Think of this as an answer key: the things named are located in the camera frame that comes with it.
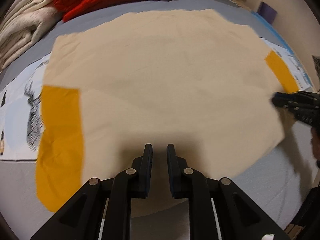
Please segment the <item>beige and mustard jacket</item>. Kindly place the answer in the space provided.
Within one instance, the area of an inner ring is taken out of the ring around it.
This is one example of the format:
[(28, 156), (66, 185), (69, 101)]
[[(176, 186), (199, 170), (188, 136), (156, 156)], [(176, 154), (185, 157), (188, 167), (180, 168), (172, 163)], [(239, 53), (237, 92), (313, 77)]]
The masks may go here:
[(151, 144), (150, 193), (132, 215), (168, 209), (168, 144), (208, 178), (235, 177), (284, 139), (292, 118), (271, 98), (298, 89), (249, 26), (212, 9), (131, 12), (61, 35), (43, 77), (37, 197), (56, 212)]

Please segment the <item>cream folded blanket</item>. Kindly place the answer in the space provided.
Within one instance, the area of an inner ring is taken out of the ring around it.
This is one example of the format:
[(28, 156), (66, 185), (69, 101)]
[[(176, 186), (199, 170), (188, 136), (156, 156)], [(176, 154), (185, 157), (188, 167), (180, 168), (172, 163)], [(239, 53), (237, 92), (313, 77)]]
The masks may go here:
[(53, 0), (15, 0), (1, 21), (1, 70), (36, 44), (60, 18)]

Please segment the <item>purple paper bag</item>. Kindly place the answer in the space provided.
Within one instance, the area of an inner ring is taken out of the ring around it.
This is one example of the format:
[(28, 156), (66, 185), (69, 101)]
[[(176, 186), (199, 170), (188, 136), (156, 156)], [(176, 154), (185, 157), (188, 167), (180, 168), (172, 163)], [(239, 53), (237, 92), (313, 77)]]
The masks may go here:
[(260, 2), (259, 8), (257, 10), (257, 14), (260, 15), (270, 25), (272, 25), (276, 18), (277, 11), (274, 10), (271, 6), (269, 6), (265, 2)]

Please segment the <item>grey bed mattress sheet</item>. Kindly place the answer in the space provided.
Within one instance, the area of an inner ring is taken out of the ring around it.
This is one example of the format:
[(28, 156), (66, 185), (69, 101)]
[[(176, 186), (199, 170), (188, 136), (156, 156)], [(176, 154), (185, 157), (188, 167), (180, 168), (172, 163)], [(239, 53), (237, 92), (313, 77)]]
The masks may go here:
[[(250, 25), (275, 44), (280, 39), (259, 18), (227, 0), (172, 0), (138, 2), (90, 12), (67, 23), (58, 23), (42, 40), (16, 59), (1, 74), (5, 87), (25, 67), (50, 53), (62, 34), (84, 31), (127, 12), (148, 10), (215, 9), (225, 18)], [(310, 147), (310, 129), (298, 122), (283, 142), (237, 176), (235, 183), (282, 228), (291, 222), (306, 198), (318, 171)], [(132, 221), (132, 239), (188, 239), (188, 206), (177, 204), (168, 210)], [(35, 190), (35, 163), (1, 162), (1, 213), (15, 236), (29, 239), (51, 217)]]

